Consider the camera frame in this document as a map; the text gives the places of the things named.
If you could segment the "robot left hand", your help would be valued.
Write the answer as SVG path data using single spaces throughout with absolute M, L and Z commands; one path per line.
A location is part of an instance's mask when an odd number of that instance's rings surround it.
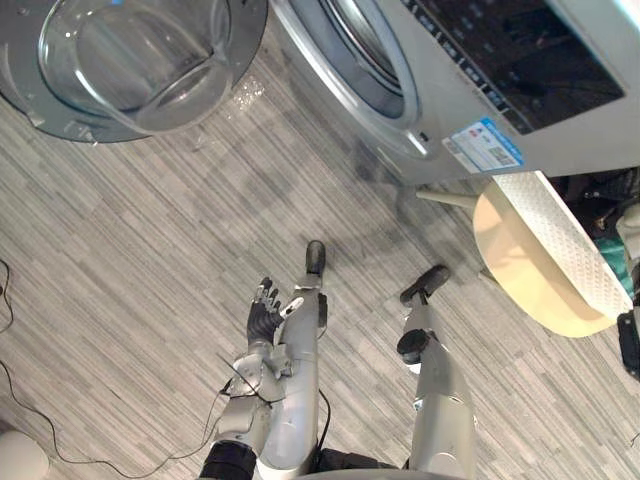
M 274 342 L 279 328 L 303 305 L 303 297 L 295 297 L 284 307 L 278 299 L 279 290 L 273 287 L 273 281 L 264 277 L 252 298 L 246 323 L 247 347 L 256 344 Z

